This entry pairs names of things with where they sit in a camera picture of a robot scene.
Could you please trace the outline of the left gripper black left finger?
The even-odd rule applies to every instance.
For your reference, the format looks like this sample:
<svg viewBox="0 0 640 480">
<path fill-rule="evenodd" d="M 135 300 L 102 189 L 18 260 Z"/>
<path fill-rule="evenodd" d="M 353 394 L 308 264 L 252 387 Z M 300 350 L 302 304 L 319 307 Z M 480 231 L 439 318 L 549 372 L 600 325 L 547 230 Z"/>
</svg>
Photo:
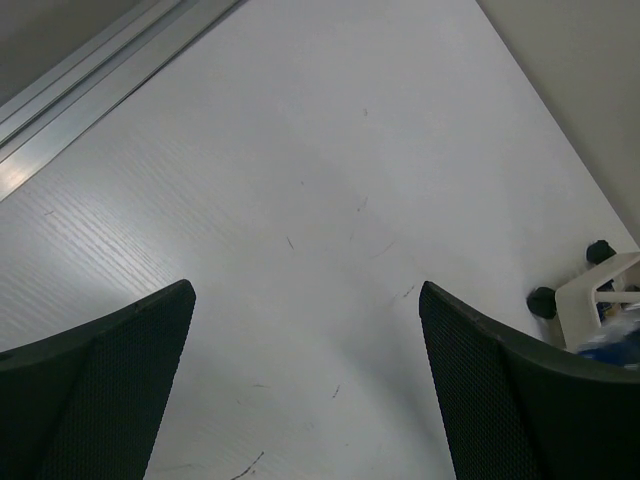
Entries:
<svg viewBox="0 0 640 480">
<path fill-rule="evenodd" d="M 180 280 L 2 352 L 2 478 L 143 478 L 195 302 Z"/>
</svg>

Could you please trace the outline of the spaghetti bag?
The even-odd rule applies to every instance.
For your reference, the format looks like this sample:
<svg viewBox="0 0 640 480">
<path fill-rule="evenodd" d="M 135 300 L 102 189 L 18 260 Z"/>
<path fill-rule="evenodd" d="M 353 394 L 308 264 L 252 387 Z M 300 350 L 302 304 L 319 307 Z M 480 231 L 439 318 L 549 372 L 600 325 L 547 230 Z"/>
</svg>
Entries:
<svg viewBox="0 0 640 480">
<path fill-rule="evenodd" d="M 597 302 L 601 326 L 577 354 L 601 363 L 639 370 L 639 303 Z"/>
</svg>

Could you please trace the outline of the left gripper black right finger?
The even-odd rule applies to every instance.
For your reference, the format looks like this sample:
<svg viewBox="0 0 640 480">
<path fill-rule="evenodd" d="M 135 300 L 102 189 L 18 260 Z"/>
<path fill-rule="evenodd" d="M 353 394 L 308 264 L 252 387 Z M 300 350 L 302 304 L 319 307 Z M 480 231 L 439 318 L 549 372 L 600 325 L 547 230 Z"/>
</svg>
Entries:
<svg viewBox="0 0 640 480">
<path fill-rule="evenodd" d="M 419 316 L 456 478 L 638 478 L 637 372 L 557 349 L 432 282 Z"/>
</svg>

